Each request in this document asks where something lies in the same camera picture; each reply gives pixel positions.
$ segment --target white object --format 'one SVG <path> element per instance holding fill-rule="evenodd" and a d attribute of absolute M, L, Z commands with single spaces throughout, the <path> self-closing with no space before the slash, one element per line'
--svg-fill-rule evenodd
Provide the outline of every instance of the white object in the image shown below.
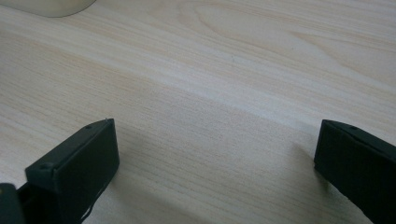
<path fill-rule="evenodd" d="M 0 5 L 13 7 L 45 17 L 63 17 L 75 14 L 95 0 L 0 0 Z"/>

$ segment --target black object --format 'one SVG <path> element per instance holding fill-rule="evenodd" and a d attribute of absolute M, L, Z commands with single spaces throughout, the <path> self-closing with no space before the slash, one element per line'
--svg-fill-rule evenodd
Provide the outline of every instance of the black object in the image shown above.
<path fill-rule="evenodd" d="M 323 120 L 315 168 L 374 223 L 396 223 L 395 146 L 354 126 Z"/>
<path fill-rule="evenodd" d="M 0 184 L 0 223 L 81 223 L 119 164 L 114 119 L 87 125 L 26 168 L 21 188 Z"/>

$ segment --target wooden table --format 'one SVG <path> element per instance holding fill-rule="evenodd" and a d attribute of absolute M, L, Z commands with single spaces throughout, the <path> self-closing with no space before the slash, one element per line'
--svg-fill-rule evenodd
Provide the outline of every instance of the wooden table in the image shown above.
<path fill-rule="evenodd" d="M 85 223 L 371 223 L 313 168 L 322 119 L 395 145 L 393 0 L 0 7 L 0 180 L 114 118 L 120 169 Z"/>

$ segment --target black device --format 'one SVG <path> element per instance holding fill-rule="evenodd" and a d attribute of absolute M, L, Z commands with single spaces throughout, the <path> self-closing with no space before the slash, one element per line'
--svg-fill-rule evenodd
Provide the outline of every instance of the black device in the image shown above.
<path fill-rule="evenodd" d="M 349 124 L 323 120 L 315 169 L 375 224 L 396 223 L 396 147 Z"/>
<path fill-rule="evenodd" d="M 0 223 L 81 223 L 119 164 L 114 119 L 87 125 L 27 167 L 18 190 L 0 184 Z"/>

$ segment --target wood grain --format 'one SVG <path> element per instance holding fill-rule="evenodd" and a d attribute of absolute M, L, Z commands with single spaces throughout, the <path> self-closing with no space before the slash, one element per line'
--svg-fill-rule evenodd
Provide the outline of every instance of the wood grain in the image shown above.
<path fill-rule="evenodd" d="M 0 7 L 0 180 L 114 118 L 120 169 L 85 223 L 371 223 L 313 169 L 322 119 L 395 145 L 392 0 Z"/>

